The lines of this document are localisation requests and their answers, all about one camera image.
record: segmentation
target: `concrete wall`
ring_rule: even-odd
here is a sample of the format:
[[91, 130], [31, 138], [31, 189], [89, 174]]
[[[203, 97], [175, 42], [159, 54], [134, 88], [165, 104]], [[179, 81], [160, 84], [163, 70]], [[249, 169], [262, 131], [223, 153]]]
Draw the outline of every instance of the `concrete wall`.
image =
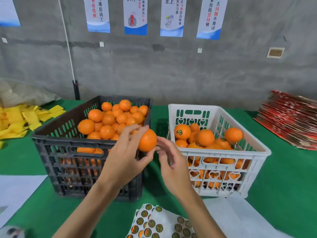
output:
[[[109, 0], [111, 34], [88, 32], [83, 0], [61, 0], [81, 98], [245, 109], [271, 89], [317, 99], [317, 0], [229, 0], [220, 40], [196, 39], [201, 1], [187, 0], [184, 36], [172, 38], [159, 35], [161, 0], [148, 1], [147, 36], [124, 35], [123, 0]], [[58, 0], [14, 4], [22, 27], [0, 27], [9, 42], [0, 43], [0, 77], [74, 98]], [[282, 59], [266, 58], [272, 46], [286, 47]]]

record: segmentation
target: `green tablecloth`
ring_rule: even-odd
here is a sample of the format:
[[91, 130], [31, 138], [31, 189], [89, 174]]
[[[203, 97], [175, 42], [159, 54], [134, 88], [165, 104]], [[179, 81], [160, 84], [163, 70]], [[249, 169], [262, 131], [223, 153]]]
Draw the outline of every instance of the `green tablecloth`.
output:
[[[65, 110], [83, 101], [59, 100], [49, 104]], [[275, 228], [296, 238], [317, 237], [315, 171], [317, 152], [299, 150], [284, 142], [252, 120], [254, 112], [227, 110], [249, 132], [272, 151], [254, 181], [247, 201]], [[167, 133], [168, 108], [154, 106], [151, 128], [160, 136]], [[33, 141], [27, 137], [8, 140], [0, 150], [0, 175], [45, 175]], [[49, 238], [73, 212], [81, 199], [60, 197], [46, 179], [8, 224], [30, 232], [28, 238]], [[125, 237], [136, 209], [144, 203], [186, 216], [177, 200], [168, 192], [160, 176], [157, 157], [145, 170], [143, 196], [136, 202], [114, 201], [98, 223], [94, 237]]]

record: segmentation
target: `black plastic crate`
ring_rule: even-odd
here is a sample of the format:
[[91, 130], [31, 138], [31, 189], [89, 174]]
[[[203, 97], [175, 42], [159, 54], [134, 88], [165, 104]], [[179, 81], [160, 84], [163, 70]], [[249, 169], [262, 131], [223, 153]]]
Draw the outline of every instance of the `black plastic crate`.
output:
[[[31, 136], [40, 154], [46, 172], [53, 187], [62, 196], [85, 197], [98, 179], [100, 172], [116, 141], [91, 140], [78, 131], [80, 121], [88, 118], [92, 109], [100, 109], [103, 102], [119, 103], [128, 99], [132, 105], [149, 107], [144, 125], [150, 125], [152, 99], [129, 96], [97, 96], [76, 108], [55, 118], [45, 126], [35, 130]], [[100, 148], [103, 154], [77, 153], [78, 147]], [[137, 151], [136, 159], [145, 156]], [[117, 196], [117, 200], [134, 201], [142, 196], [142, 176], [140, 173], [126, 184]]]

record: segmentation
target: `plastic crate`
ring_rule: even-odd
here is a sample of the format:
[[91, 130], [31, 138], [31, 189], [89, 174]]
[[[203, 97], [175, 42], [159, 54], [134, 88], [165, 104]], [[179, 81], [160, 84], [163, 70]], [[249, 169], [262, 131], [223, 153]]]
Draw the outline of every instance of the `plastic crate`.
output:
[[[178, 124], [197, 123], [200, 130], [210, 129], [215, 138], [223, 138], [224, 132], [230, 127], [239, 128], [243, 132], [243, 139], [235, 145], [235, 150], [178, 148], [189, 161], [192, 184], [199, 195], [228, 197], [233, 192], [239, 192], [246, 198], [266, 157], [271, 155], [269, 148], [219, 106], [170, 104], [168, 111], [168, 138], [174, 143], [174, 129]], [[189, 156], [200, 159], [191, 162]], [[216, 163], [206, 163], [206, 157], [215, 157], [218, 160]], [[220, 158], [233, 158], [235, 163], [220, 164]]]
[[[129, 96], [97, 96], [76, 108], [64, 113], [45, 126], [35, 130], [31, 138], [39, 152], [46, 172], [55, 191], [62, 196], [85, 197], [97, 181], [100, 172], [116, 141], [86, 139], [77, 126], [87, 119], [88, 112], [100, 109], [103, 102], [119, 103], [128, 99], [133, 105], [149, 107], [144, 125], [150, 125], [153, 101], [149, 98]], [[100, 148], [103, 154], [77, 153], [78, 147]], [[145, 154], [137, 151], [136, 159]], [[134, 201], [142, 196], [142, 173], [126, 184], [117, 196], [117, 200]]]

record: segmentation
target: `banner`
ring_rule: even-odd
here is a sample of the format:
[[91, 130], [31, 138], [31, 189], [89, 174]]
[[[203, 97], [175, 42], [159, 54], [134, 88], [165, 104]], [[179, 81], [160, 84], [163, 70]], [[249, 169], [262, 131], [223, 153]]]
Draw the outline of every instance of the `banner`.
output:
[[123, 0], [124, 33], [147, 35], [147, 0]]
[[110, 33], [108, 0], [84, 0], [88, 31]]
[[13, 0], [0, 0], [0, 26], [21, 26], [16, 8], [13, 4]]
[[183, 36], [186, 1], [162, 0], [161, 36]]
[[203, 0], [197, 38], [218, 40], [228, 0]]

